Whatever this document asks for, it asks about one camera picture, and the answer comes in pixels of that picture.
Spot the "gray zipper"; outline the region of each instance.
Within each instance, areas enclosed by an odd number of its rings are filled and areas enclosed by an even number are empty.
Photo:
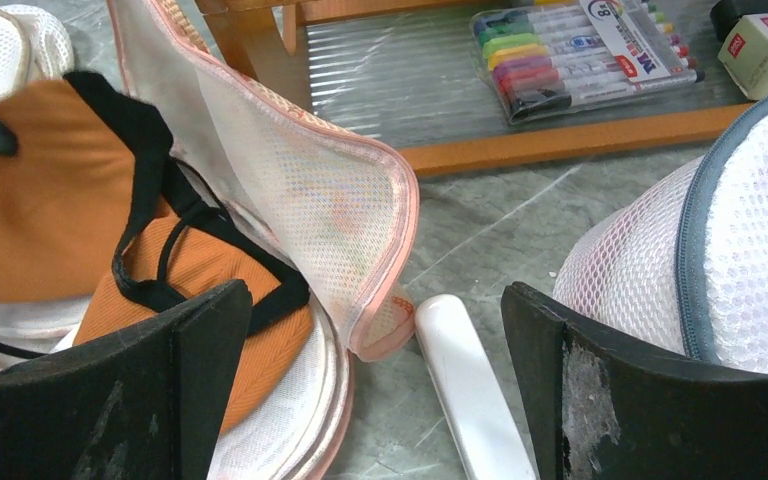
[[[752,127],[768,115],[768,97],[743,112],[714,142],[687,189],[676,239],[676,293],[685,355],[720,364],[705,277],[705,228],[720,177]]]

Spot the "white bar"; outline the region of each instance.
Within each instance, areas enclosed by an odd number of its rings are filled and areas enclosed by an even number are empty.
[[[416,312],[422,353],[470,480],[537,480],[466,307],[440,295]]]

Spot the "marker set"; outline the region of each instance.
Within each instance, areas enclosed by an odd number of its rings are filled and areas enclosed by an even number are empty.
[[[672,24],[648,0],[530,3],[479,13],[471,22],[480,73],[512,123],[625,103],[704,79]]]

